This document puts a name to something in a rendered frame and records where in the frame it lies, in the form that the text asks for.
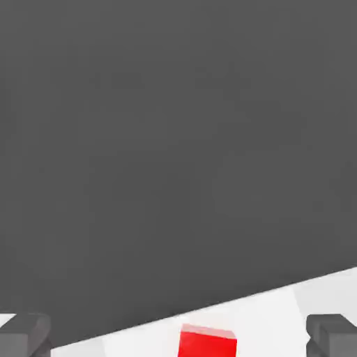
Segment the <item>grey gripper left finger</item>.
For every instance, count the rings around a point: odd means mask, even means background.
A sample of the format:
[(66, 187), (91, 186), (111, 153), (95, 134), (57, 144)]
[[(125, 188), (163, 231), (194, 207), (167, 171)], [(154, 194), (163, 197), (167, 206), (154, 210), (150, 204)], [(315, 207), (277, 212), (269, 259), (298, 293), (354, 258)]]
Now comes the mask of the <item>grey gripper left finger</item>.
[(51, 326), (46, 314), (16, 314), (0, 328), (0, 357), (51, 357)]

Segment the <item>small red cube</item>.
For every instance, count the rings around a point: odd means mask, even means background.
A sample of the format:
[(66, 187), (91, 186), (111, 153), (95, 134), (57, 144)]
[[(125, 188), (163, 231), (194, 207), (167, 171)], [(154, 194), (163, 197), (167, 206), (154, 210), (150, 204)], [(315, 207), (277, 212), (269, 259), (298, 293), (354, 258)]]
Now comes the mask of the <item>small red cube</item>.
[(231, 331), (183, 324), (177, 357), (236, 357), (236, 348)]

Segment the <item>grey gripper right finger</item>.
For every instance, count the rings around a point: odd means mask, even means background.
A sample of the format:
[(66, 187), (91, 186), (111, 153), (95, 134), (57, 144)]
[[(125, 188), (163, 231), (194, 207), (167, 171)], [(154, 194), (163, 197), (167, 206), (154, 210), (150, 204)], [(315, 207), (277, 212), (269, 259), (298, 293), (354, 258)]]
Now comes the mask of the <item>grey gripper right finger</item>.
[(309, 314), (306, 357), (357, 357), (357, 326), (341, 314)]

